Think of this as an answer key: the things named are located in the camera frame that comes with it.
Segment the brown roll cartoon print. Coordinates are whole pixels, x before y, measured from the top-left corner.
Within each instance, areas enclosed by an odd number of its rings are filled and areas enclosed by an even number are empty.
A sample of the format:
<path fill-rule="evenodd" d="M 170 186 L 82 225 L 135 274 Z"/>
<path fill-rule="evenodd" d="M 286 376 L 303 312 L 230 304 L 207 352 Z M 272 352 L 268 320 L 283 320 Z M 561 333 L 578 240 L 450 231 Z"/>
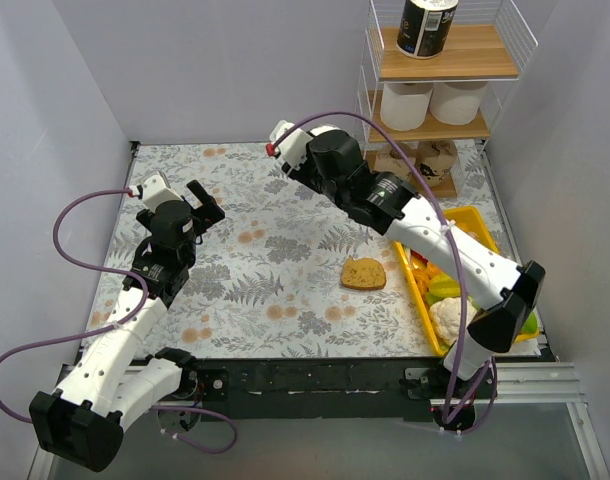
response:
<path fill-rule="evenodd" d="M 391 172 L 408 183 L 414 182 L 414 176 L 409 166 L 391 146 L 384 146 L 376 152 L 371 169 L 378 172 Z"/>

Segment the white paper roll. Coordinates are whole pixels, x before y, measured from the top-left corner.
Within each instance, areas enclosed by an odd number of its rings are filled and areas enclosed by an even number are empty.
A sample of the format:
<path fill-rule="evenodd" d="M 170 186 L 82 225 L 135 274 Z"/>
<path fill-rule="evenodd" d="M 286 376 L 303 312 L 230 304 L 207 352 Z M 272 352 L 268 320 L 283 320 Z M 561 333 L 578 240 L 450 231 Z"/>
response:
<path fill-rule="evenodd" d="M 447 125 L 472 122 L 487 90 L 487 82 L 437 82 L 434 84 L 429 111 Z"/>
<path fill-rule="evenodd" d="M 433 92 L 431 83 L 385 83 L 380 118 L 391 130 L 409 131 L 425 121 Z"/>

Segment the brown roll barcode label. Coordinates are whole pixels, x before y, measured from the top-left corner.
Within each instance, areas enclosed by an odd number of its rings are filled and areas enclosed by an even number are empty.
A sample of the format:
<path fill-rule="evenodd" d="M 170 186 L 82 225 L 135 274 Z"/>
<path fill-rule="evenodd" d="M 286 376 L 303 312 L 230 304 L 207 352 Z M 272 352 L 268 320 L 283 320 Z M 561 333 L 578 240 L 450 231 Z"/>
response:
<path fill-rule="evenodd" d="M 416 148 L 416 169 L 429 187 L 436 187 L 446 180 L 457 158 L 452 140 L 421 141 Z"/>

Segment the black roll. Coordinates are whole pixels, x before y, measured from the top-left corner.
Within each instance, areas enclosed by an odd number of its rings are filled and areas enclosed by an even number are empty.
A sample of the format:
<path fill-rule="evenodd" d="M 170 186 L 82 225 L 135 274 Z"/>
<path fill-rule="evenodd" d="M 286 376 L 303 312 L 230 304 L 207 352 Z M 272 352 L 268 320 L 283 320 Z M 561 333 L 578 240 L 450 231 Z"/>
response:
<path fill-rule="evenodd" d="M 406 56 L 430 59 L 445 46 L 458 0 L 408 0 L 404 4 L 396 46 Z"/>
<path fill-rule="evenodd" d="M 328 124 L 324 124 L 324 125 L 320 125 L 318 127 L 312 128 L 311 130 L 308 131 L 308 134 L 311 137 L 317 137 L 320 136 L 324 133 L 330 132 L 330 131 L 334 131 L 337 130 L 337 127 L 334 125 L 328 125 Z"/>

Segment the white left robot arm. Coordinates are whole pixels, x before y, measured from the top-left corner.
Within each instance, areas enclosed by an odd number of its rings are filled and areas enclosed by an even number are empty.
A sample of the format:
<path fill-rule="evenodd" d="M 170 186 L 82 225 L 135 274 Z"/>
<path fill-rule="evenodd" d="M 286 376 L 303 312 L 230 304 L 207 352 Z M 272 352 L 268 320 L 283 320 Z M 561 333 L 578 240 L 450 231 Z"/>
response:
<path fill-rule="evenodd" d="M 93 472 L 112 462 L 126 430 L 155 403 L 169 395 L 192 398 L 202 386 L 190 369 L 192 355 L 178 349 L 159 352 L 136 376 L 123 378 L 188 281 L 203 234 L 225 217 L 198 181 L 187 187 L 198 207 L 171 189 L 162 174 L 138 186 L 145 207 L 137 220 L 149 235 L 136 249 L 108 319 L 110 329 L 92 341 L 53 392 L 37 393 L 29 407 L 40 447 Z"/>

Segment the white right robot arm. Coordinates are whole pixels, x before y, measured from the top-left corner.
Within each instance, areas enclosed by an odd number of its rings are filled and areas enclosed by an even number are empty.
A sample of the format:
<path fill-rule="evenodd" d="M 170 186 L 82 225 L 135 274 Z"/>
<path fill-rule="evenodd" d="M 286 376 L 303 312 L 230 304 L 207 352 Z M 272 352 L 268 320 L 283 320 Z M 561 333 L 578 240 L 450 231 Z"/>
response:
<path fill-rule="evenodd" d="M 534 309 L 545 269 L 523 265 L 484 247 L 441 209 L 392 172 L 373 171 L 358 142 L 343 130 L 297 129 L 272 145 L 289 178 L 322 194 L 355 222 L 419 253 L 455 279 L 479 310 L 461 329 L 437 373 L 439 389 L 460 397 L 496 353 L 511 348 Z"/>

